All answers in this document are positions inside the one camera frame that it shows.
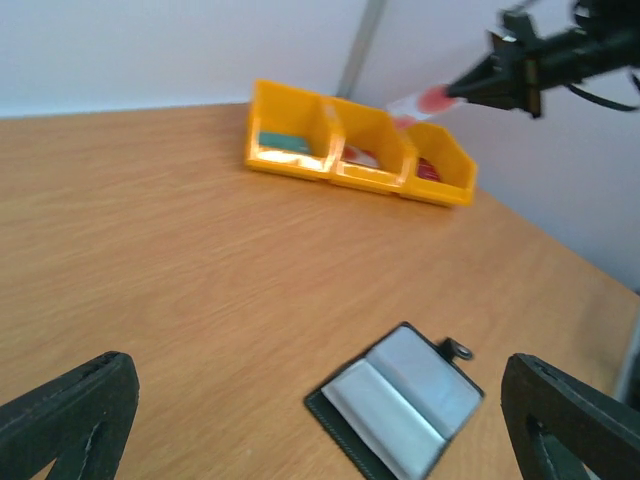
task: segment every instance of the bin compartment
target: bin compartment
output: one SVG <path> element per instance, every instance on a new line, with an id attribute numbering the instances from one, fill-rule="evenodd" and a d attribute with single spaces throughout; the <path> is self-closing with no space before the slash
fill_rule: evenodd
<path id="1" fill-rule="evenodd" d="M 309 179 L 328 178 L 342 148 L 322 95 L 258 80 L 249 115 L 246 164 Z"/>
<path id="2" fill-rule="evenodd" d="M 395 129 L 391 117 L 382 110 L 339 98 L 329 101 L 345 136 L 330 181 L 379 193 L 400 192 L 415 156 L 407 137 Z M 374 162 L 350 161 L 353 150 L 370 156 Z M 377 168 L 367 163 L 377 164 Z"/>
<path id="3" fill-rule="evenodd" d="M 417 123 L 406 133 L 417 149 L 417 156 L 401 195 L 443 205 L 471 204 L 477 166 L 449 131 L 439 125 Z M 420 178 L 421 158 L 433 166 L 440 181 Z"/>

